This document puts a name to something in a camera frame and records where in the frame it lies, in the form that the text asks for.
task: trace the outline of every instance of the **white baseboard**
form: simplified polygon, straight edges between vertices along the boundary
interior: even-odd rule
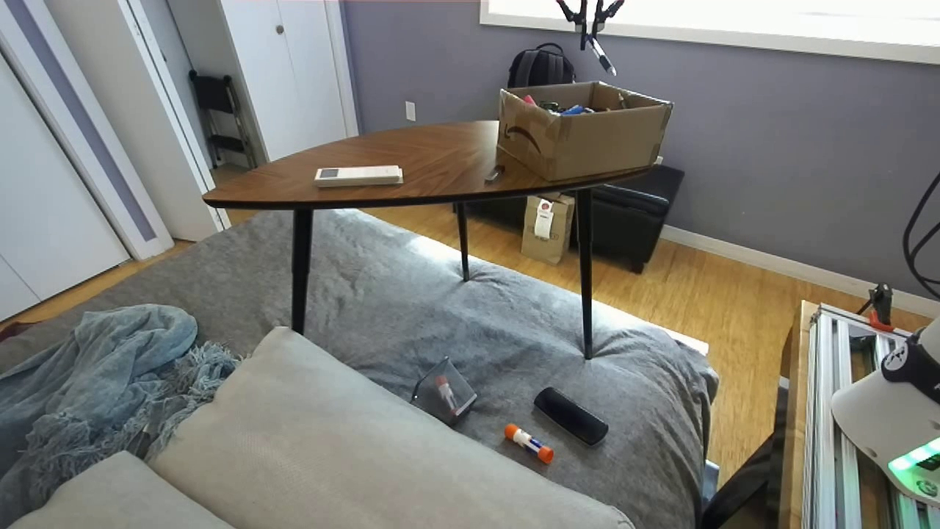
[[[780,260],[780,257],[773,257],[773,254],[761,254],[761,249],[751,249],[751,247],[729,245],[729,241],[708,239],[708,235],[698,235],[698,233],[686,233],[686,229],[679,229],[679,227],[663,227],[661,235],[667,241],[682,245],[682,247],[693,247],[693,249],[714,254],[714,257],[721,257],[721,260],[732,260],[732,263],[742,263],[749,267],[761,267],[761,271],[773,271],[773,274],[780,274],[780,277],[793,277],[798,282],[814,282],[814,286],[824,286],[824,288],[834,288],[834,292],[846,292],[846,295],[855,295],[859,301],[865,301],[870,288],[871,288],[871,282],[864,282],[858,277],[846,277],[846,274],[834,274],[834,271],[814,267],[814,266],[804,266],[804,263],[793,263],[793,260]],[[902,308],[902,311],[940,317],[940,302],[937,301],[927,301],[927,298],[920,298],[920,295],[906,295],[906,292],[895,292],[895,288],[892,288],[892,307]]]

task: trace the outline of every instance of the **pillow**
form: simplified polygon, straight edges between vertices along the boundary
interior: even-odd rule
[[[231,526],[632,526],[290,330],[273,330],[151,468]]]
[[[178,493],[162,476],[156,476],[141,460],[115,454],[110,460],[66,479],[49,504],[16,524],[13,529],[44,526],[132,526],[132,529],[222,529],[212,511]]]

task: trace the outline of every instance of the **wooden tabletop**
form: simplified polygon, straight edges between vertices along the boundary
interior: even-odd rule
[[[495,136],[495,122],[370,132],[247,172],[203,199],[216,208],[363,208],[538,194],[629,176],[542,179],[523,169],[502,169],[502,176],[488,183],[495,169]],[[313,189],[317,169],[342,164],[398,164],[406,183],[395,189]]]

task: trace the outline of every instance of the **gray throw blanket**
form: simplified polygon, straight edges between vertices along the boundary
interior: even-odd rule
[[[55,346],[0,373],[0,526],[118,451],[143,457],[235,371],[171,307],[88,311]]]

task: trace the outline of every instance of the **cable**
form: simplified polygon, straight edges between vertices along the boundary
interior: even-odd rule
[[[912,274],[912,280],[940,301],[940,280],[937,277],[925,277],[915,271],[915,257],[937,239],[940,233],[940,220],[915,241],[911,245],[911,235],[912,235],[912,223],[920,220],[925,204],[930,199],[930,194],[937,191],[940,186],[940,175],[934,176],[934,183],[927,186],[927,191],[920,198],[906,227],[905,227],[905,263],[906,263],[906,271]]]

